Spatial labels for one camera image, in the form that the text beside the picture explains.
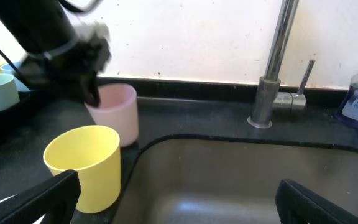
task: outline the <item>sink basin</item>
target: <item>sink basin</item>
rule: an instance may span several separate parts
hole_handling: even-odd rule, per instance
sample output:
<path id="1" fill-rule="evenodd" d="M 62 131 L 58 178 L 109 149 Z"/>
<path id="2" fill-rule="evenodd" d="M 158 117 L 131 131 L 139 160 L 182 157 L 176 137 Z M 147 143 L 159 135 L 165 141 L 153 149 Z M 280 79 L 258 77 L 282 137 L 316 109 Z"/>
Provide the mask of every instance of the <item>sink basin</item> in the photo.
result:
<path id="1" fill-rule="evenodd" d="M 280 223 L 282 179 L 358 217 L 358 153 L 173 139 L 139 157 L 113 223 Z"/>

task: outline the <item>wall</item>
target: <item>wall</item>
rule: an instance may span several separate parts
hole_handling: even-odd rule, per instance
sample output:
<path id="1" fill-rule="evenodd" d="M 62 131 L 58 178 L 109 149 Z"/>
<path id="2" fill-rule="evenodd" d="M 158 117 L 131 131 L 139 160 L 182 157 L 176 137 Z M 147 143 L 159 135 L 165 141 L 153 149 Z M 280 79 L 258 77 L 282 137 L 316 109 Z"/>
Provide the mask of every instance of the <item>wall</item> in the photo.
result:
<path id="1" fill-rule="evenodd" d="M 72 0 L 86 5 L 89 0 Z M 281 0 L 104 0 L 74 24 L 106 23 L 112 58 L 105 76 L 255 84 L 264 75 Z M 0 23 L 0 47 L 23 49 Z M 297 86 L 347 88 L 358 72 L 358 1 L 300 0 L 280 72 Z"/>

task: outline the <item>countertop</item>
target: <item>countertop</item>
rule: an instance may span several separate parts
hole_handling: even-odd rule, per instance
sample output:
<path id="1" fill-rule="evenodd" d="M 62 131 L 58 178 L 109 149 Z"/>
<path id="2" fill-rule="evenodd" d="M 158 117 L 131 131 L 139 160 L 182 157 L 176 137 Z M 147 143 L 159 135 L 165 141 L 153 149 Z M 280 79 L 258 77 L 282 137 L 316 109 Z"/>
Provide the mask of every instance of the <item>countertop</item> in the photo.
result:
<path id="1" fill-rule="evenodd" d="M 334 120 L 335 108 L 309 106 L 294 116 L 279 113 L 273 116 L 270 129 L 255 129 L 247 123 L 252 103 L 138 98 L 138 104 L 139 140 L 121 149 L 123 186 L 142 148 L 158 139 L 177 136 L 358 151 L 358 130 Z M 94 122 L 83 105 L 58 100 L 1 138 L 0 200 L 50 178 L 42 160 L 47 144 L 61 133 L 91 124 Z M 92 215 L 76 211 L 72 223 L 111 223 L 116 209 L 117 203 Z"/>

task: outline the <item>light blue cup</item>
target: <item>light blue cup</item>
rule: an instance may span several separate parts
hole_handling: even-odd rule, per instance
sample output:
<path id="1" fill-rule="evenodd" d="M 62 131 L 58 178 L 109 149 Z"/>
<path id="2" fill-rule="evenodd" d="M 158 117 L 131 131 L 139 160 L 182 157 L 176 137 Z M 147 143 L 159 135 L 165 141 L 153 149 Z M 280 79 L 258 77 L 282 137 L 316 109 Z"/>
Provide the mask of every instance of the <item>light blue cup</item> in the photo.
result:
<path id="1" fill-rule="evenodd" d="M 21 63 L 22 62 L 14 62 L 13 64 L 17 68 L 20 66 Z M 13 75 L 13 73 L 15 72 L 15 70 L 9 64 L 5 64 L 5 65 L 1 66 L 0 69 L 5 74 Z M 22 82 L 20 82 L 16 77 L 15 77 L 15 84 L 16 84 L 17 91 L 31 91 Z"/>

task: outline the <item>faucet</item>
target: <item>faucet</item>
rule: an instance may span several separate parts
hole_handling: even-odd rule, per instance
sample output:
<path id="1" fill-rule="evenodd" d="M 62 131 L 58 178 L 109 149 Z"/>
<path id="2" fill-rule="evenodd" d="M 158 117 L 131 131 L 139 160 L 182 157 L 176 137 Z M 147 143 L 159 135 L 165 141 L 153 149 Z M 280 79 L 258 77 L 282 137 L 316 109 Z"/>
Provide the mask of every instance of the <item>faucet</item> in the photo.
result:
<path id="1" fill-rule="evenodd" d="M 283 0 L 282 2 L 266 72 L 264 76 L 259 78 L 254 108 L 251 116 L 248 117 L 248 123 L 256 128 L 269 128 L 272 126 L 270 117 L 273 108 L 302 110 L 306 106 L 306 97 L 303 94 L 303 90 L 313 68 L 314 60 L 310 60 L 297 93 L 278 92 L 281 83 L 278 73 L 298 3 L 299 0 Z"/>

